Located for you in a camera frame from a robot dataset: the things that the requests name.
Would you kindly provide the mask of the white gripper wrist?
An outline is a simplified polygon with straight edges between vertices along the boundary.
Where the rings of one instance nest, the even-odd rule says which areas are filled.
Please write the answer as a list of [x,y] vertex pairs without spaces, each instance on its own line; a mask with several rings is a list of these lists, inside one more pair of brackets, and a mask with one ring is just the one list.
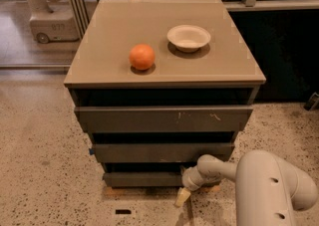
[[199,189],[205,183],[205,180],[206,177],[199,172],[197,167],[186,169],[181,178],[184,187],[178,190],[174,206],[181,207],[190,197],[190,191]]

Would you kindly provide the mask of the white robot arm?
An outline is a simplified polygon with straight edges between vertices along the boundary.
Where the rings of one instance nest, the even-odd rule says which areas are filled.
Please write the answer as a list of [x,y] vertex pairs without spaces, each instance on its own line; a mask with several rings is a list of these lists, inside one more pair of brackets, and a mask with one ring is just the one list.
[[245,153],[237,163],[206,154],[182,174],[175,205],[202,185],[226,178],[235,183],[237,226],[297,226],[294,213],[312,208],[318,188],[310,175],[264,150]]

